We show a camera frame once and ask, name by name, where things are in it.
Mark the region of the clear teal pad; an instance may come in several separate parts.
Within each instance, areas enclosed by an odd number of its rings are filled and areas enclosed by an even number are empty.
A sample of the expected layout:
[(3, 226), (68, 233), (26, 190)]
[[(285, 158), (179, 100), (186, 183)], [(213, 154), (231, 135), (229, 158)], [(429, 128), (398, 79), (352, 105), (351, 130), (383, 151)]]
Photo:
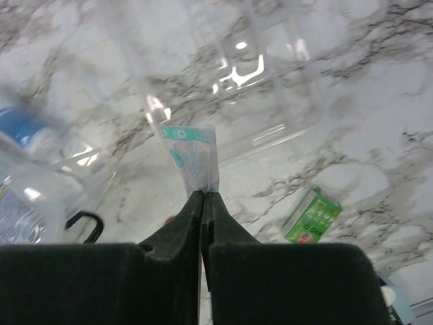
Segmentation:
[(161, 127), (164, 145), (180, 171), (187, 196), (218, 192), (219, 163), (216, 130), (212, 125)]

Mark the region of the clear medicine kit box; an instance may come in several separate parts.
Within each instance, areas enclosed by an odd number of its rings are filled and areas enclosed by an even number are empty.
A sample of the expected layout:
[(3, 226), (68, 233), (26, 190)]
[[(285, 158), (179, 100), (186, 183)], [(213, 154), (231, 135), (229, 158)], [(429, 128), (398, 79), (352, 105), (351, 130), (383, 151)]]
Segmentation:
[(327, 110), (302, 1), (2, 1), (1, 109), (58, 134), (32, 160), (1, 140), (1, 179), (40, 191), (48, 232), (79, 210), (99, 243), (139, 242), (187, 200), (161, 127), (212, 125), (219, 193), (271, 238), (316, 172), (301, 142)]

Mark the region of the small green box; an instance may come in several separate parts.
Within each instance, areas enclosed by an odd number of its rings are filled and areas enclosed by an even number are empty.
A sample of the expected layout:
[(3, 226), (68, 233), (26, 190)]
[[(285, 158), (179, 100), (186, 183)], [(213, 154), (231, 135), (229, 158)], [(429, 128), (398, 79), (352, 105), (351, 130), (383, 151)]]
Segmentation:
[(317, 243), (342, 211), (321, 188), (309, 187), (282, 227), (283, 237), (292, 244)]

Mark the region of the blue white gauze packet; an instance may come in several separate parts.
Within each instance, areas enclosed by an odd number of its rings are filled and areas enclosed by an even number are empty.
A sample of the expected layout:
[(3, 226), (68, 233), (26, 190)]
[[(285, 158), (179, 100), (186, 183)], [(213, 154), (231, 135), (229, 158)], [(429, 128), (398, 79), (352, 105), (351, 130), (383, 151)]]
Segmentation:
[(1, 245), (48, 243), (46, 219), (34, 205), (40, 197), (33, 188), (19, 191), (1, 183)]

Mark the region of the blue white tube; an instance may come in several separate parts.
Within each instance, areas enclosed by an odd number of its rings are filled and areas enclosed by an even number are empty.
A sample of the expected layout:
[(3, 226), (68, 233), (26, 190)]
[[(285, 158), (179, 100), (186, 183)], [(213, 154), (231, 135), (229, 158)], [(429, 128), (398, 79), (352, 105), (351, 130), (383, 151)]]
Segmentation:
[(1, 109), (1, 140), (32, 160), (49, 160), (60, 152), (57, 132), (19, 107)]

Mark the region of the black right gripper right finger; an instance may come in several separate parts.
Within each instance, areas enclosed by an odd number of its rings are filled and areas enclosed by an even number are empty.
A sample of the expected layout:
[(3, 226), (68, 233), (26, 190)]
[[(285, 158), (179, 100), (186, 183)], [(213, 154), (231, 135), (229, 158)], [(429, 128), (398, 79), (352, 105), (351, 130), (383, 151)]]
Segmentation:
[(205, 268), (215, 324), (389, 324), (380, 283), (351, 244), (264, 244), (204, 197)]

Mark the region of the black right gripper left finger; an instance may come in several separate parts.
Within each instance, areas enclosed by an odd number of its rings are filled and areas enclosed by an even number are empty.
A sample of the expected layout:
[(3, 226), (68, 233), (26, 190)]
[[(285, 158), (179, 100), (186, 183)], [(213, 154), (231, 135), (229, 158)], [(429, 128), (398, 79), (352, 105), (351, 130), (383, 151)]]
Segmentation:
[(203, 195), (134, 243), (1, 248), (2, 324), (197, 324)]

